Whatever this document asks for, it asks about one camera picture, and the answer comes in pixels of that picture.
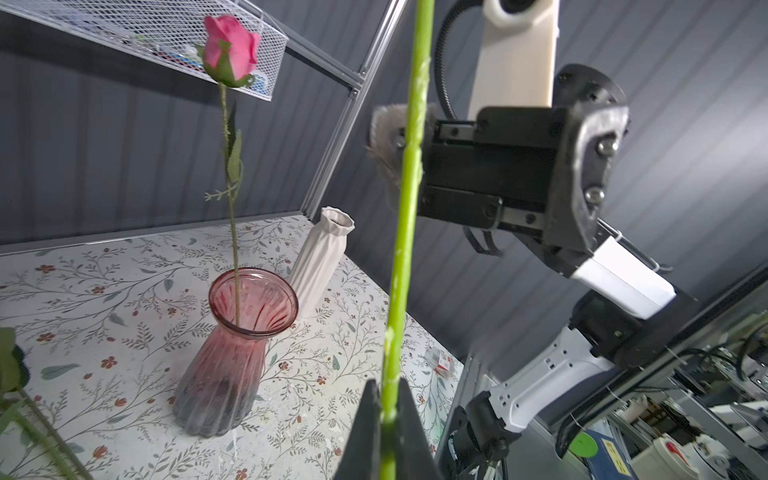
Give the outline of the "bundle of artificial flowers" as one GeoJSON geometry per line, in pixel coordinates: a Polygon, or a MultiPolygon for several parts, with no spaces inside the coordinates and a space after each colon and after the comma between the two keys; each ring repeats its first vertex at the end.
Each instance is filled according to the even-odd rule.
{"type": "Polygon", "coordinates": [[[40,448],[62,479],[92,479],[85,466],[65,444],[26,393],[31,374],[25,354],[16,344],[13,328],[1,328],[1,432],[17,425],[40,448]]]}

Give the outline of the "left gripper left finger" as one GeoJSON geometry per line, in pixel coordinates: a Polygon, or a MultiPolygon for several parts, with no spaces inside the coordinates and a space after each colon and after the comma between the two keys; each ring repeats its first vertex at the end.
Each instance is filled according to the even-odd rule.
{"type": "Polygon", "coordinates": [[[381,454],[381,400],[377,382],[365,383],[352,429],[334,479],[378,479],[381,454]]]}

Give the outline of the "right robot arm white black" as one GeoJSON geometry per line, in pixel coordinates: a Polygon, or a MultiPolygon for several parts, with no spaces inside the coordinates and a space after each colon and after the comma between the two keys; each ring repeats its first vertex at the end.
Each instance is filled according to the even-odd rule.
{"type": "Polygon", "coordinates": [[[374,110],[367,149],[398,203],[381,413],[399,422],[399,361],[418,217],[462,227],[495,256],[496,230],[587,293],[568,324],[509,379],[455,409],[431,475],[459,479],[504,466],[511,444],[583,381],[653,362],[697,310],[696,300],[600,216],[612,163],[630,124],[628,100],[602,72],[557,67],[555,1],[481,1],[485,21],[470,109],[458,118],[445,86],[454,3],[440,27],[417,5],[409,98],[374,110]]]}

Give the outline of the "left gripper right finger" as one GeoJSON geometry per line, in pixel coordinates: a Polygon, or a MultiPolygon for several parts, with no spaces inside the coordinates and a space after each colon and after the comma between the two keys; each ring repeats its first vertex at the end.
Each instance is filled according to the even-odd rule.
{"type": "Polygon", "coordinates": [[[395,464],[397,480],[442,479],[405,378],[398,386],[395,464]]]}

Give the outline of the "magenta rose stem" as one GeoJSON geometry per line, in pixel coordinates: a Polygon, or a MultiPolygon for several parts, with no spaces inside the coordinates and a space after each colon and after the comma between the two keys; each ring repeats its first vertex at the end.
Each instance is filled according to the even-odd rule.
{"type": "Polygon", "coordinates": [[[233,89],[250,86],[254,82],[257,50],[261,36],[246,29],[232,15],[207,16],[203,20],[206,41],[198,48],[204,72],[218,85],[222,113],[223,158],[226,185],[222,190],[208,194],[208,200],[226,199],[232,242],[234,317],[238,326],[241,316],[241,286],[239,246],[237,240],[235,203],[242,184],[243,134],[236,128],[236,107],[229,106],[227,95],[233,89]]]}

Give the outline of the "light pink rose stem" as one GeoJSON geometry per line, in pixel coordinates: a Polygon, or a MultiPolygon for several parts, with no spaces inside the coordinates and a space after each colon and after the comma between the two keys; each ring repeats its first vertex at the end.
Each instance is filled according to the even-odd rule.
{"type": "Polygon", "coordinates": [[[434,10],[433,1],[416,3],[409,96],[405,116],[401,193],[381,376],[381,443],[378,467],[380,479],[394,479],[397,473],[396,454],[391,437],[395,432],[397,419],[401,350],[412,271],[418,191],[422,176],[422,142],[427,114],[434,10]]]}

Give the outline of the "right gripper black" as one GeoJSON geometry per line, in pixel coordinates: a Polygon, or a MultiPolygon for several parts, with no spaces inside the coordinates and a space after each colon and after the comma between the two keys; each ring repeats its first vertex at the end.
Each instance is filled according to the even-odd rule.
{"type": "MultiPolygon", "coordinates": [[[[570,277],[605,241],[599,226],[612,158],[630,122],[609,77],[569,64],[550,107],[483,108],[473,121],[439,119],[427,105],[417,214],[489,233],[512,233],[551,270],[570,277]]],[[[399,204],[408,106],[377,106],[367,155],[399,204]]]]}

